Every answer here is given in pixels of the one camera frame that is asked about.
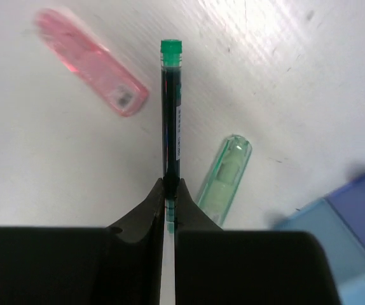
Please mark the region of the green correction tape case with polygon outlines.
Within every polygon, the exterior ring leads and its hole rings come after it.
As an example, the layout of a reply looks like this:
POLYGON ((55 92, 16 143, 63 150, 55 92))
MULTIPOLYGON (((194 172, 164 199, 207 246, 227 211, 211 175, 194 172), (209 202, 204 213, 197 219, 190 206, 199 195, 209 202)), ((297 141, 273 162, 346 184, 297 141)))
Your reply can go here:
POLYGON ((226 137, 204 179, 196 203, 219 227, 228 215, 251 154, 251 143, 245 137, 226 137))

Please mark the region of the green capped black pen refill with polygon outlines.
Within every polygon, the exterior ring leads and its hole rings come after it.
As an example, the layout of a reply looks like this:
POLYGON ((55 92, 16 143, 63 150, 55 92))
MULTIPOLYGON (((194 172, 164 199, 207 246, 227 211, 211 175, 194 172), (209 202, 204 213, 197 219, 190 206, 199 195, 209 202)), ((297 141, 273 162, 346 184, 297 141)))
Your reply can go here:
POLYGON ((160 303, 175 304, 174 231, 181 157, 182 41, 161 41, 162 159, 165 232, 160 303))

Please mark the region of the light blue storage bin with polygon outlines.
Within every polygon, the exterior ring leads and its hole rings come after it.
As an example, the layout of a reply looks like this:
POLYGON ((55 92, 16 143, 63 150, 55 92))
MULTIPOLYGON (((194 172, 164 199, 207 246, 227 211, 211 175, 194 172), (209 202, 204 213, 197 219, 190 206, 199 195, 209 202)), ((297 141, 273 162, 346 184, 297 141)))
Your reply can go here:
POLYGON ((274 230, 313 234, 326 253, 342 304, 365 304, 365 248, 324 198, 282 219, 274 230))

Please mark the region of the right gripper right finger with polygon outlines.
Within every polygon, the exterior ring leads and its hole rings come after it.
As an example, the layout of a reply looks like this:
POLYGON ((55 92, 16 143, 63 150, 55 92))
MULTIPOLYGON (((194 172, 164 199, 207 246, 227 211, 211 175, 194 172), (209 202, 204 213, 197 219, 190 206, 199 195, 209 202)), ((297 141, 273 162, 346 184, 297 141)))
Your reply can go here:
POLYGON ((177 304, 339 304, 320 243, 304 231, 225 231, 177 189, 177 304))

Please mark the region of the pink correction tape case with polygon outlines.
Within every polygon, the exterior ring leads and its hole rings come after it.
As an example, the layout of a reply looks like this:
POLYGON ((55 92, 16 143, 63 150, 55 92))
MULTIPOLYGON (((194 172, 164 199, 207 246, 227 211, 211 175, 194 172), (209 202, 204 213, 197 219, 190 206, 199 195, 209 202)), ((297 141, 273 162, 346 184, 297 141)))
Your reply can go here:
POLYGON ((149 97, 147 87, 79 19, 43 8, 34 24, 45 45, 119 115, 129 117, 141 109, 149 97))

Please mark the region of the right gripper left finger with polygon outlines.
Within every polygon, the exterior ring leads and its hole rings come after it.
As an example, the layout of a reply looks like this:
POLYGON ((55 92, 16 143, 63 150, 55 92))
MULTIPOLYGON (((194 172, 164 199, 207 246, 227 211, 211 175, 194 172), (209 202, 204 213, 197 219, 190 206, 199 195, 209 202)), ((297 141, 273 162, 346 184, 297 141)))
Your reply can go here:
POLYGON ((0 304, 158 304, 162 180, 107 227, 0 227, 0 304))

